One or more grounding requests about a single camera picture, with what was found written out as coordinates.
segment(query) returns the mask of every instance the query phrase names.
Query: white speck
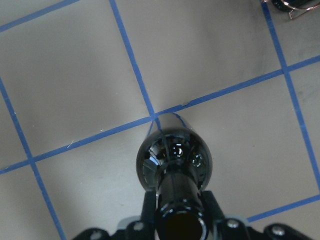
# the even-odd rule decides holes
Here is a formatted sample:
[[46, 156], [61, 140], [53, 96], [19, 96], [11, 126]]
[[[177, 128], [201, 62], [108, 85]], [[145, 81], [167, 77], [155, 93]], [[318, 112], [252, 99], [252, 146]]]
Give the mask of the white speck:
[[70, 145], [67, 146], [66, 148], [68, 149], [73, 143], [74, 143], [74, 140], [72, 140], [72, 142], [70, 143]]

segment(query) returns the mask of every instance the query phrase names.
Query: grid-marked surface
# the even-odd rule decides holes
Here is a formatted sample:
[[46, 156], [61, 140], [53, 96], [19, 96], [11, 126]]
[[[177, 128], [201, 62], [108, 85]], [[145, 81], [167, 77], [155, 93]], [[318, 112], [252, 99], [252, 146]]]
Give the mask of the grid-marked surface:
[[[240, 8], [236, 15], [239, 23], [236, 23], [235, 30], [239, 38], [233, 42], [232, 33], [230, 36], [223, 32], [228, 28], [224, 24], [230, 24], [229, 19], [225, 23], [216, 23], [214, 14], [202, 14], [215, 7], [210, 1], [203, 1], [204, 5], [193, 5], [192, 1], [174, 3], [172, 7], [168, 6], [169, 3], [162, 3], [163, 6], [156, 5], [152, 11], [152, 5], [139, 7], [143, 3], [130, 3], [134, 6], [128, 8], [124, 1], [64, 0], [12, 22], [4, 21], [6, 24], [0, 26], [1, 51], [6, 56], [0, 60], [0, 90], [3, 105], [8, 110], [2, 107], [1, 115], [11, 116], [12, 120], [10, 124], [1, 123], [8, 134], [7, 137], [1, 136], [1, 141], [8, 144], [7, 139], [10, 139], [15, 144], [20, 139], [21, 145], [16, 146], [16, 151], [25, 152], [24, 160], [18, 153], [10, 155], [11, 147], [4, 149], [5, 154], [1, 155], [0, 178], [12, 180], [10, 184], [9, 180], [0, 183], [0, 221], [11, 226], [23, 225], [14, 228], [12, 234], [15, 235], [10, 236], [42, 238], [43, 229], [50, 232], [55, 228], [50, 239], [59, 236], [64, 240], [92, 225], [114, 232], [117, 221], [127, 217], [126, 213], [137, 214], [139, 211], [128, 212], [130, 208], [140, 207], [143, 197], [138, 178], [135, 179], [135, 155], [147, 134], [147, 123], [166, 112], [178, 112], [184, 116], [209, 144], [216, 163], [213, 163], [208, 189], [216, 193], [228, 213], [241, 214], [260, 229], [262, 223], [271, 220], [292, 223], [306, 234], [312, 226], [317, 229], [314, 219], [318, 214], [314, 209], [320, 200], [319, 158], [317, 162], [320, 41], [319, 31], [315, 30], [317, 26], [309, 25], [316, 22], [319, 12], [288, 22], [284, 13], [275, 11], [273, 6], [270, 6], [271, 15], [266, 3], [248, 0], [246, 3], [250, 7]], [[235, 16], [228, 11], [232, 13], [233, 9], [222, 8], [221, 20]], [[144, 16], [153, 16], [154, 22], [148, 20], [145, 25], [139, 24], [144, 21]], [[253, 24], [252, 21], [255, 21], [253, 29], [241, 24]], [[160, 29], [152, 28], [156, 24]], [[299, 31], [284, 34], [288, 29], [294, 29], [295, 24], [308, 27], [303, 28], [303, 34]], [[106, 37], [98, 34], [100, 31], [107, 31], [106, 35], [109, 38], [111, 35], [114, 40], [100, 39]], [[64, 39], [68, 38], [68, 32], [71, 32], [71, 50], [87, 54], [68, 58], [65, 52], [68, 47], [63, 48], [68, 43]], [[210, 42], [212, 36], [208, 33], [217, 36], [215, 42]], [[45, 36], [42, 42], [43, 35], [48, 34], [52, 35]], [[312, 41], [307, 41], [306, 45], [302, 40], [292, 43], [296, 35], [298, 39], [307, 36]], [[34, 47], [28, 47], [31, 44], [28, 39], [31, 43], [32, 40], [38, 41], [52, 54], [45, 52], [44, 58], [39, 58], [43, 51], [38, 51], [35, 43]], [[254, 39], [262, 41], [260, 48], [253, 46], [259, 51], [258, 55], [250, 53], [250, 49], [247, 49], [247, 55], [239, 50], [248, 48]], [[290, 51], [289, 45], [293, 45], [295, 51]], [[214, 50], [218, 54], [202, 55], [209, 46], [211, 50], [216, 46]], [[188, 57], [181, 55], [186, 49], [191, 49]], [[180, 65], [176, 55], [180, 55], [182, 63], [188, 66]], [[91, 57], [88, 64], [81, 64], [81, 56]], [[77, 58], [79, 64], [69, 67], [68, 60]], [[65, 68], [44, 71], [37, 68], [42, 62]], [[197, 73], [204, 73], [192, 75], [193, 67]], [[215, 75], [212, 68], [222, 68], [222, 71]], [[86, 74], [89, 75], [87, 81], [82, 80]], [[221, 84], [219, 81], [224, 76], [231, 79], [226, 78]], [[74, 91], [68, 92], [67, 82], [60, 78], [71, 79], [71, 82], [74, 79], [69, 86], [76, 86]], [[101, 85], [92, 88], [97, 79]], [[117, 90], [124, 91], [117, 96]], [[48, 104], [56, 107], [46, 112], [50, 107]], [[73, 119], [79, 111], [84, 114]], [[56, 123], [48, 125], [50, 116], [55, 117], [53, 122]], [[46, 131], [46, 127], [56, 128], [47, 130], [49, 133], [38, 139], [39, 135], [31, 134], [37, 124], [43, 126], [38, 134]], [[10, 132], [12, 125], [16, 133]], [[43, 141], [54, 144], [44, 145]], [[35, 177], [33, 183], [27, 172], [30, 167]], [[38, 197], [39, 188], [42, 199]], [[115, 189], [128, 194], [108, 193]], [[34, 193], [32, 201], [11, 202], [11, 195], [29, 198], [30, 193]], [[92, 207], [97, 198], [101, 199]], [[41, 210], [44, 205], [47, 211]], [[27, 218], [28, 211], [34, 217]], [[38, 231], [39, 235], [33, 236], [30, 233], [34, 233], [34, 228], [43, 229]], [[5, 232], [6, 229], [1, 229], [1, 238], [7, 238]], [[314, 239], [320, 238], [317, 230], [309, 234]]]

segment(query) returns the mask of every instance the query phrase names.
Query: screw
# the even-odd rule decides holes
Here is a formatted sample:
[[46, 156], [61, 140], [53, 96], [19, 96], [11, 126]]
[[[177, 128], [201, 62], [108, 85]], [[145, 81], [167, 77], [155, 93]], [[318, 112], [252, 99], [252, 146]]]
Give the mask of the screw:
[[102, 237], [101, 232], [94, 230], [90, 236], [90, 240], [99, 240], [101, 237]]
[[229, 219], [227, 222], [226, 222], [227, 226], [229, 228], [232, 228], [232, 229], [236, 229], [237, 227], [239, 227], [239, 222], [237, 220], [234, 220], [234, 219]]
[[141, 231], [142, 229], [144, 229], [143, 222], [137, 221], [133, 226], [133, 230], [135, 230], [135, 231]]
[[285, 235], [285, 230], [280, 226], [275, 225], [275, 226], [272, 227], [271, 230], [272, 230], [274, 235], [277, 235], [277, 236]]

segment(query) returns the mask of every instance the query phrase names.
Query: square tile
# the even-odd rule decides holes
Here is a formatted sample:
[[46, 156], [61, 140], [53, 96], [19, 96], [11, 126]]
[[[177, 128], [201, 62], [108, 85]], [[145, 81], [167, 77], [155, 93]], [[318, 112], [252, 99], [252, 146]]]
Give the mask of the square tile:
[[288, 66], [320, 55], [319, 9], [290, 20], [287, 12], [268, 6]]
[[7, 106], [0, 93], [0, 170], [27, 159]]
[[60, 239], [30, 166], [0, 175], [0, 239]]
[[280, 68], [257, 0], [116, 2], [156, 112]]
[[262, 232], [264, 228], [270, 224], [282, 223], [289, 225], [290, 227], [295, 228], [299, 232], [316, 240], [320, 239], [319, 216], [320, 201], [316, 201], [252, 222], [251, 225], [256, 230]]
[[136, 157], [150, 124], [38, 162], [67, 239], [89, 227], [113, 234], [120, 220], [141, 214], [145, 191]]
[[320, 62], [290, 73], [315, 158], [320, 166]]
[[0, 75], [33, 155], [149, 115], [104, 0], [18, 25], [0, 43]]
[[247, 218], [318, 193], [283, 76], [178, 114], [211, 150], [207, 189], [226, 214]]
[[36, 11], [59, 3], [62, 0], [1, 0], [0, 26], [33, 14]]

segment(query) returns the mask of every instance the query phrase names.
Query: bottle opening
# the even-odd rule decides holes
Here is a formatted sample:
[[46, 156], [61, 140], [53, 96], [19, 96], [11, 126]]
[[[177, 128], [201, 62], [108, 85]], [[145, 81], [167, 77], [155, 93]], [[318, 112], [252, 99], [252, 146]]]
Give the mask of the bottle opening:
[[204, 223], [190, 213], [178, 213], [166, 222], [166, 240], [204, 240]]

